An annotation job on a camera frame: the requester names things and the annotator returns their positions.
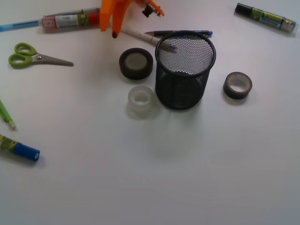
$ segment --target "scissors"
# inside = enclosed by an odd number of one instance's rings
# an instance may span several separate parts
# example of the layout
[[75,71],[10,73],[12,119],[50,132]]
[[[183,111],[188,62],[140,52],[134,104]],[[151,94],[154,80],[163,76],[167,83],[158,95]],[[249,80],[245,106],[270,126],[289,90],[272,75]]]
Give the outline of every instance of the scissors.
[[74,64],[69,61],[60,60],[47,55],[37,53],[34,47],[27,43],[18,43],[15,46],[15,54],[8,58],[9,64],[14,68],[24,68],[35,64],[54,64],[72,67]]

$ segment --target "white pen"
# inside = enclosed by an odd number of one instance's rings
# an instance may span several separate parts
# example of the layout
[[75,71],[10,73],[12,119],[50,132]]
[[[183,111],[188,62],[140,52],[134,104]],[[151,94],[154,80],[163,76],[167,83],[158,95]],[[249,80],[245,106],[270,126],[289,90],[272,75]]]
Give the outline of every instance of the white pen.
[[141,33],[141,32],[139,32],[137,30],[131,29],[128,26],[122,26],[121,31],[123,31],[124,33],[130,34],[132,36],[135,36],[137,38],[141,38],[141,39],[144,39],[146,41],[149,41],[149,42],[151,42],[151,43],[153,43],[155,45],[157,45],[158,42],[160,41],[160,38],[153,37],[153,36],[150,36],[148,34]]

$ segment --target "blue marker cap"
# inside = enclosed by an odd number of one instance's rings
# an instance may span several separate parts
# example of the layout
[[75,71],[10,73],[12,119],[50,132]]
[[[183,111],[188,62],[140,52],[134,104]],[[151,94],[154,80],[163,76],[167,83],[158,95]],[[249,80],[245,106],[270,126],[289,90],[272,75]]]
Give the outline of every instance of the blue marker cap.
[[22,156],[32,161],[37,161],[39,157],[39,150],[18,143],[14,147],[14,154],[18,156]]

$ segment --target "blue pen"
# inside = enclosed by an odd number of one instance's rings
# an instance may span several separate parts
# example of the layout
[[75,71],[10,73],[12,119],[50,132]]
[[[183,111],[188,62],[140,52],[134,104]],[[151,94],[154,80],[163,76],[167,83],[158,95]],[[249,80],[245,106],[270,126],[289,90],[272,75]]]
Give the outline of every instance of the blue pen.
[[39,20],[31,20],[26,22],[17,22],[6,25],[0,25],[0,31],[15,30],[27,27],[37,27]]
[[[164,37],[170,33],[176,32],[177,30],[157,30],[157,31],[151,31],[151,32],[146,32],[145,34],[155,36],[155,37]],[[212,31],[209,30],[193,30],[193,32],[202,34],[202,35],[207,35],[211,36]]]

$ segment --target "green marker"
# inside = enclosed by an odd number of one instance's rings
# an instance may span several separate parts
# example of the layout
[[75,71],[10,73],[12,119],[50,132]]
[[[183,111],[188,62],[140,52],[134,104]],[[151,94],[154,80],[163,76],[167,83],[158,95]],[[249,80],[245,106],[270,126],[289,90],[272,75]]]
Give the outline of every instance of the green marker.
[[4,107],[3,103],[0,100],[0,116],[2,119],[9,124],[9,126],[15,130],[15,122],[11,119],[10,115],[8,114],[6,108]]
[[249,16],[256,21],[288,32],[294,32],[299,27],[299,25],[293,20],[240,3],[238,3],[236,6],[235,12]]

